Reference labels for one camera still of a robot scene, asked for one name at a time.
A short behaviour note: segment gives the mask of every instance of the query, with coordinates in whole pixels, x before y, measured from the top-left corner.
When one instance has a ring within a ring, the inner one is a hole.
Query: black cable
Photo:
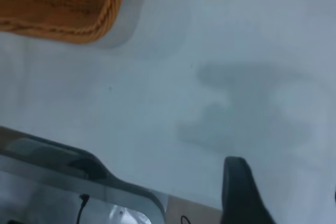
[[[183,219],[185,219],[188,222],[188,224],[191,224],[189,219],[184,215],[181,216],[181,224],[183,224]]]
[[[90,199],[90,195],[88,195],[88,194],[81,194],[81,195],[79,196],[79,198],[81,198],[83,202],[82,202],[82,204],[80,205],[80,209],[79,209],[79,212],[78,212],[78,215],[77,215],[77,221],[76,221],[76,224],[79,224],[80,216],[81,216],[81,214],[82,214],[82,211],[83,211],[83,209],[84,209],[86,203],[87,203],[87,202],[89,201],[89,199]]]

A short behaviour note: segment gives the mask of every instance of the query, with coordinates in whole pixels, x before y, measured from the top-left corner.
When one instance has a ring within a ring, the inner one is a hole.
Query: white table surface
[[[278,223],[335,221],[335,1],[122,8],[91,45],[0,34],[0,124],[217,208],[224,158],[240,155]]]

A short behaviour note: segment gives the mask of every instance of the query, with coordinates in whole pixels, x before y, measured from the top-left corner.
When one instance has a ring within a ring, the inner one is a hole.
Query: orange wicker
[[[113,25],[122,0],[0,0],[0,30],[75,43]]]

